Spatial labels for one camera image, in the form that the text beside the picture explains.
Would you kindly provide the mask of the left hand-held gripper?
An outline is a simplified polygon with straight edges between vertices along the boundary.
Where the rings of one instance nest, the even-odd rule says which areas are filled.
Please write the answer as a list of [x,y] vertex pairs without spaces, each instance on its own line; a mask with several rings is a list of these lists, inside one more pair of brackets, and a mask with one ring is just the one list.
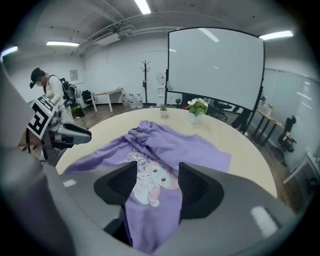
[[61,120],[61,112],[49,101],[40,96],[30,104],[34,116],[27,125],[25,142],[31,152],[31,135],[40,140],[43,157],[42,163],[55,166],[61,150],[70,149],[74,145],[86,144],[92,140],[92,133],[73,123]]

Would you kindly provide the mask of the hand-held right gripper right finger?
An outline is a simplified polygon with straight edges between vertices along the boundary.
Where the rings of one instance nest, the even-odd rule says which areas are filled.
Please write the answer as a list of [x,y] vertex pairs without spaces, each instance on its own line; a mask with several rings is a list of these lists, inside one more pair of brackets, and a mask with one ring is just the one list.
[[260,251],[296,214],[257,183],[181,162],[183,251]]

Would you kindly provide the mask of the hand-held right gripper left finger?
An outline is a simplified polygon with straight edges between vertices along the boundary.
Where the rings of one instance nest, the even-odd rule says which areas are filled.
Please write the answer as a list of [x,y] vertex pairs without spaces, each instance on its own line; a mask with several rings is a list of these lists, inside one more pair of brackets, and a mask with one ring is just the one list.
[[137,182],[137,162],[60,175],[70,197],[95,225],[132,247],[125,204]]

